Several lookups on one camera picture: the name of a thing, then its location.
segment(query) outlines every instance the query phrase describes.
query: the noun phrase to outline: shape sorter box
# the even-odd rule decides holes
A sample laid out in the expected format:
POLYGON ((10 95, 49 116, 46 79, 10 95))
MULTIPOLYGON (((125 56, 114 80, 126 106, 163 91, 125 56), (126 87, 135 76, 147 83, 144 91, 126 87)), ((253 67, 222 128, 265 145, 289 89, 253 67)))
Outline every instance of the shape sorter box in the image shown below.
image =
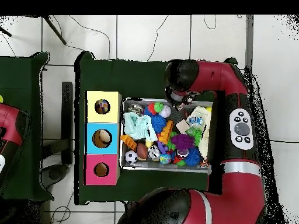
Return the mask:
POLYGON ((120 175, 119 159, 117 155, 86 155, 84 174, 86 186, 115 186, 120 175), (100 177, 96 167, 101 164, 107 167, 107 173, 100 177))
POLYGON ((118 155, 119 154, 119 123, 87 123, 87 154, 118 155), (93 144, 93 135, 98 130, 105 130, 110 134, 110 144, 106 148, 98 148, 93 144))
POLYGON ((87 113, 85 113, 87 122, 119 123, 121 105, 119 92, 86 91, 85 104, 87 104, 87 113))

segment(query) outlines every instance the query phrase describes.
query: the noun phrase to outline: gray box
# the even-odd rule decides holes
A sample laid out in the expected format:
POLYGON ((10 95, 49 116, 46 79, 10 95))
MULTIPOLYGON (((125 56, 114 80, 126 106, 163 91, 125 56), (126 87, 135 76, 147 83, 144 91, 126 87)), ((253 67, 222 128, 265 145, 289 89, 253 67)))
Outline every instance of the gray box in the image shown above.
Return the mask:
MULTIPOLYGON (((175 125, 184 119, 184 113, 183 110, 187 110, 191 112, 195 107, 201 106, 201 107, 212 107, 212 102, 209 101, 193 101, 190 105, 184 106, 184 108, 181 111, 176 111, 166 100, 157 100, 157 99, 134 99, 134 98, 125 98, 123 99, 121 108, 122 113, 128 112, 128 108, 131 103, 138 104, 145 108, 147 105, 149 105, 152 102, 163 102, 163 104, 168 105, 171 108, 171 115, 166 119, 173 121, 173 130, 178 132, 176 130, 175 125)), ((120 127, 120 135, 125 135, 124 133, 124 120, 121 121, 121 127, 120 127)), ((198 166, 178 166, 176 164, 168 164, 168 165, 162 165, 159 162, 154 162, 150 158, 147 158, 147 160, 141 161, 138 160, 134 164, 130 164, 126 162, 125 154, 129 151, 129 148, 126 144, 123 143, 122 140, 120 140, 120 156, 119 156, 119 164, 122 169, 128 169, 128 170, 159 170, 159 171, 171 171, 171 172, 191 172, 191 173, 207 173, 208 168, 201 168, 200 165, 198 166)))

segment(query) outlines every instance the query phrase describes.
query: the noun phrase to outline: yellow cube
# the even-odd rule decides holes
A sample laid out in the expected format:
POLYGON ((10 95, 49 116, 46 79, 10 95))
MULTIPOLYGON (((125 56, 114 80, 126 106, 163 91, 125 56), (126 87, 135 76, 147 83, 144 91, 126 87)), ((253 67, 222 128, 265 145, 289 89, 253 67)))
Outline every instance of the yellow cube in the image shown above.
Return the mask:
POLYGON ((89 123, 119 123, 121 105, 119 92, 87 91, 86 96, 89 123))

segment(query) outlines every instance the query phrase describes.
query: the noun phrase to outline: pink cube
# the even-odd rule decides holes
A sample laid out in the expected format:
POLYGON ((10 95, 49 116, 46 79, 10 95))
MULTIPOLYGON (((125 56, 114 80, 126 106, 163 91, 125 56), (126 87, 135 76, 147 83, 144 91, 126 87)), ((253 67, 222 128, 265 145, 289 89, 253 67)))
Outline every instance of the pink cube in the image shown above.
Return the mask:
POLYGON ((120 175, 117 155, 86 155, 86 186, 115 186, 120 175))

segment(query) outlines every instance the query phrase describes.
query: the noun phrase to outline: dark green mat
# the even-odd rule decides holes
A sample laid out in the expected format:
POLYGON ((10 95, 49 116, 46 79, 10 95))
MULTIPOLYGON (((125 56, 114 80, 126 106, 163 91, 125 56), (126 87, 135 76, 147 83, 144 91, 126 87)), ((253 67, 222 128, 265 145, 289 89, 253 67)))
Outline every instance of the dark green mat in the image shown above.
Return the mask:
POLYGON ((28 111, 32 130, 20 162, 11 168, 7 187, 0 188, 4 199, 50 200, 39 183, 41 158, 40 75, 49 54, 38 52, 29 58, 0 57, 0 95, 4 103, 28 111))
MULTIPOLYGON (((79 124, 75 125, 76 157, 75 188, 79 198, 86 201, 136 201, 158 187, 196 188, 205 190, 207 174, 167 171, 122 170, 116 186, 83 185, 84 160, 84 91, 118 91, 123 98, 143 97, 164 99, 164 71, 167 62, 135 62, 124 60, 94 60, 89 52, 82 52, 76 62, 75 108, 80 107, 79 124)), ((196 100, 214 100, 212 93, 204 93, 196 100)))

